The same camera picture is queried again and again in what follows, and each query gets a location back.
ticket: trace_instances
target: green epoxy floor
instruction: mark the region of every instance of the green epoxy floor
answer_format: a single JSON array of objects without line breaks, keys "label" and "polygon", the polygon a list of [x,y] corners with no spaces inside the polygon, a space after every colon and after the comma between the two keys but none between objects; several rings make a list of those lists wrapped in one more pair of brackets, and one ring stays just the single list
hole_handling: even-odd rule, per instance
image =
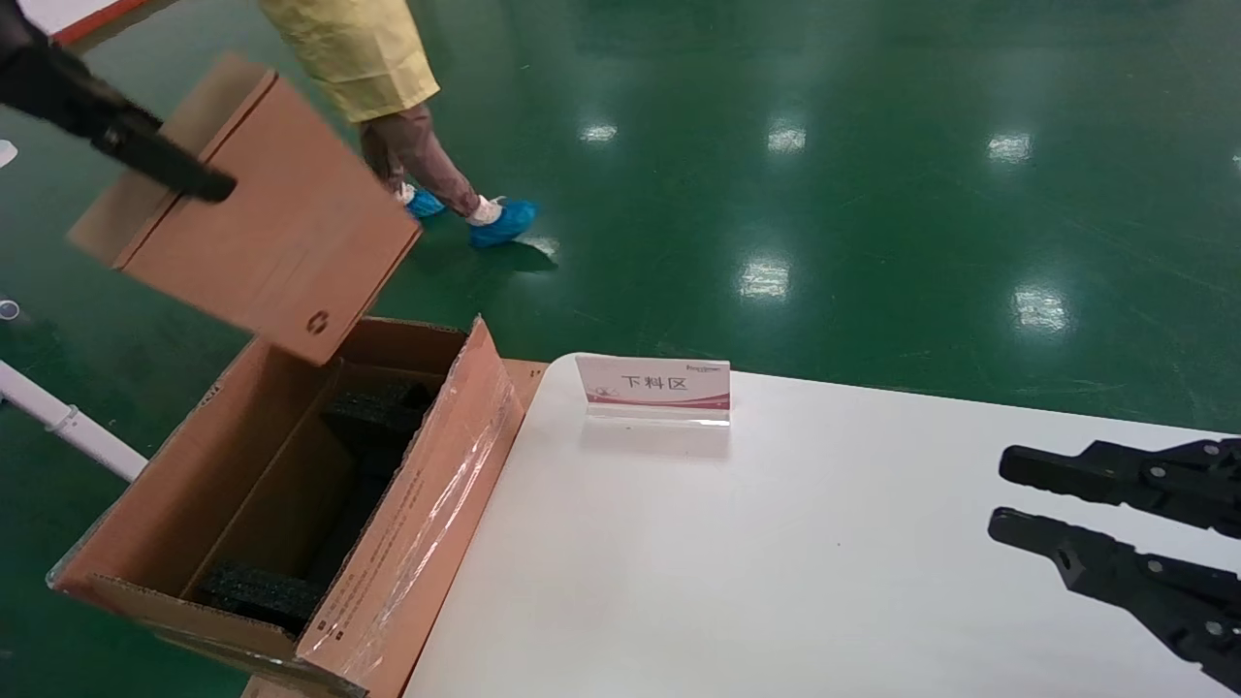
[{"label": "green epoxy floor", "polygon": [[[1236,431],[1241,53],[1227,0],[417,0],[439,133],[530,246],[438,220],[382,314],[501,351],[777,375]],[[326,111],[249,2],[89,51],[168,113],[223,50]],[[341,133],[346,134],[343,124]],[[63,233],[115,170],[0,114],[0,356],[151,453],[244,337]],[[0,410],[0,694],[211,696],[244,677],[55,596],[122,484]]]}]

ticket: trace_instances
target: yellow apron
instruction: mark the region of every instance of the yellow apron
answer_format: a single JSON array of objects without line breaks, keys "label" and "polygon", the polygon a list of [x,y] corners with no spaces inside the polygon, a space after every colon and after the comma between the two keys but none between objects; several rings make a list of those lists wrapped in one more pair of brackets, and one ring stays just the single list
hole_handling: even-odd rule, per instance
[{"label": "yellow apron", "polygon": [[354,123],[439,92],[406,0],[258,0],[302,67]]}]

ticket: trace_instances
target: person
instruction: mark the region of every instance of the person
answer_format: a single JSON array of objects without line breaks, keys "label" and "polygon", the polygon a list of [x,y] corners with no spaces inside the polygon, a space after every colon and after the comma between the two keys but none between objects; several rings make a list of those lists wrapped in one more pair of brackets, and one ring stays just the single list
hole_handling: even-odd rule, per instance
[{"label": "person", "polygon": [[534,204],[480,196],[436,138],[426,102],[439,84],[406,0],[258,5],[315,84],[357,124],[362,159],[411,215],[447,206],[469,224],[475,247],[503,245],[530,227]]}]

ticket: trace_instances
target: white pipe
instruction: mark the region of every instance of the white pipe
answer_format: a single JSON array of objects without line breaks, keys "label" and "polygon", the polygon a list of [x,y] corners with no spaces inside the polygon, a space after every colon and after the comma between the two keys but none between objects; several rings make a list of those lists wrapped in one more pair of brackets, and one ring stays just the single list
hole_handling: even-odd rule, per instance
[{"label": "white pipe", "polygon": [[4,361],[0,361],[0,397],[21,407],[24,412],[43,422],[47,431],[68,441],[127,481],[133,482],[146,467],[146,458],[141,453],[97,425],[77,406],[61,402]]}]

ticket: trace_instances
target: cardboard box flap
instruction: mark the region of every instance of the cardboard box flap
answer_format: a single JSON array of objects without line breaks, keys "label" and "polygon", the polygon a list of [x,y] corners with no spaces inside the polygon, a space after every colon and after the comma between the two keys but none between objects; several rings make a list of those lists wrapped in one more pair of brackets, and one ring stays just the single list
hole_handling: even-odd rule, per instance
[{"label": "cardboard box flap", "polygon": [[293,638],[274,625],[182,601],[119,579],[93,575],[91,584],[109,609],[145,625],[175,628],[267,661],[293,658]]},{"label": "cardboard box flap", "polygon": [[[181,102],[160,134],[187,153],[210,155],[274,82],[276,71],[225,56]],[[69,241],[101,262],[122,268],[175,201],[176,194],[127,169],[78,219]]]},{"label": "cardboard box flap", "polygon": [[401,689],[524,416],[491,335],[477,320],[419,437],[299,641],[300,658],[374,694]]},{"label": "cardboard box flap", "polygon": [[69,238],[105,263],[313,364],[326,363],[421,233],[274,72],[225,58],[164,133],[237,178],[220,204],[134,173]]},{"label": "cardboard box flap", "polygon": [[[417,328],[418,350],[410,350],[410,330]],[[465,333],[414,320],[364,318],[340,347],[352,364],[447,375],[465,345]]]},{"label": "cardboard box flap", "polygon": [[243,652],[211,645],[200,637],[189,637],[179,632],[155,631],[166,642],[185,647],[191,652],[206,655],[218,662],[253,674],[251,683],[241,698],[253,697],[251,691],[262,689],[259,698],[366,698],[366,691],[333,677],[305,662],[263,662]]}]

